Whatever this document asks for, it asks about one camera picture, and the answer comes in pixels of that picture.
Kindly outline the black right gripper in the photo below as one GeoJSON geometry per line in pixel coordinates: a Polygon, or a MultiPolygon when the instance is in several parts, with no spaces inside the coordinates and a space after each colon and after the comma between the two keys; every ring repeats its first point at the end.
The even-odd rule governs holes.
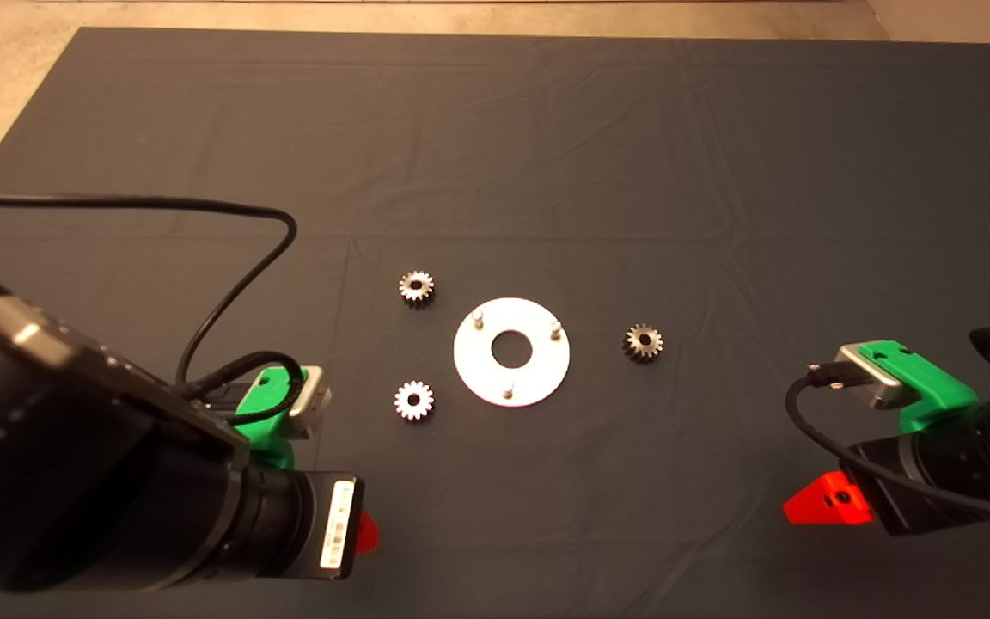
{"type": "MultiPolygon", "coordinates": [[[[940,420],[923,431],[895,438],[865,440],[849,450],[861,461],[911,481],[990,501],[990,413],[986,411],[940,420]]],[[[783,503],[790,524],[861,525],[871,524],[876,516],[891,536],[922,536],[989,520],[881,481],[845,459],[840,466],[842,471],[818,475],[783,503]]]]}

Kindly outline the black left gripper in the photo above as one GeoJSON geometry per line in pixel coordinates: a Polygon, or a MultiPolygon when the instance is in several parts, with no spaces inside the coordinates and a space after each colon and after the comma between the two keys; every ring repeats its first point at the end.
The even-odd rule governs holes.
{"type": "Polygon", "coordinates": [[[353,473],[265,470],[250,536],[254,576],[347,579],[355,556],[380,544],[380,525],[362,510],[365,489],[353,473]]]}

